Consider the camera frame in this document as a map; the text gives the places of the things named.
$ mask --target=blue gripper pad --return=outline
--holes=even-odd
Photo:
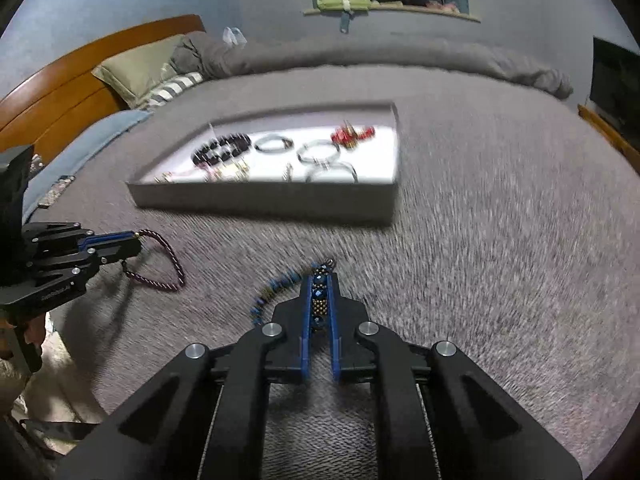
[[[87,236],[86,238],[83,238],[78,243],[78,250],[84,251],[87,247],[91,247],[92,245],[98,244],[100,242],[110,242],[112,240],[124,240],[126,238],[133,238],[135,235],[136,234],[133,231],[123,231],[120,233],[109,233],[105,235]]]
[[[313,289],[313,276],[306,278],[306,300],[303,316],[302,340],[300,341],[300,371],[302,377],[309,378],[309,338],[311,336],[311,291]]]
[[[331,350],[331,370],[334,381],[340,380],[340,331],[338,330],[338,320],[335,312],[334,280],[329,274],[327,277],[327,306],[329,313],[329,338]]]

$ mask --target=gray wall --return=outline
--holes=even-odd
[[[0,37],[0,98],[51,61],[123,28],[199,14],[221,35],[239,27],[238,0],[24,0]]]
[[[239,0],[242,31],[248,38],[296,38],[338,34],[338,18],[302,16],[311,0]],[[624,21],[610,0],[469,0],[482,23],[443,16],[372,12],[351,23],[351,34],[423,34],[513,48],[566,72],[575,93],[568,105],[584,102],[591,86],[593,37],[635,52]]]
[[[311,0],[25,0],[0,38],[0,96],[89,41],[177,14],[199,14],[215,35],[227,25],[241,26],[250,39],[338,34],[338,18],[303,16],[310,7]],[[513,48],[569,75],[571,107],[590,90],[593,36],[639,51],[610,0],[469,0],[469,7],[482,23],[372,12],[353,20],[351,34],[421,34]]]

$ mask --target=plastic bag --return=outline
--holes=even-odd
[[[242,31],[237,27],[227,27],[222,33],[222,41],[228,46],[243,46],[246,44],[246,38]]]

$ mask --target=white tray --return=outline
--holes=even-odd
[[[341,148],[336,160],[354,167],[357,183],[344,170],[321,171],[314,174],[312,182],[306,182],[313,166],[301,164],[296,152],[306,142],[330,140],[345,120],[358,131],[364,126],[376,129],[372,139],[359,141],[353,150]],[[397,127],[390,104],[290,110],[204,124],[140,168],[127,185],[139,207],[390,223],[398,181]],[[225,164],[223,177],[228,180],[211,180],[206,171],[194,166],[191,155],[210,139],[233,133],[249,135],[252,144],[266,135],[282,135],[293,140],[294,147],[284,153],[262,153],[252,147],[241,157],[248,166],[246,180],[233,180],[236,172],[232,163],[240,158]],[[318,146],[308,154],[323,158],[334,152],[330,146]],[[291,182],[283,180],[287,164],[292,165]]]

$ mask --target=pillow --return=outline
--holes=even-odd
[[[169,59],[183,36],[177,34],[116,54],[91,73],[111,86],[129,108],[135,108],[153,87],[177,75]]]
[[[184,92],[187,88],[196,86],[203,81],[204,78],[200,72],[189,72],[188,74],[172,77],[164,83],[160,83],[146,95],[142,109],[164,106],[171,99]]]

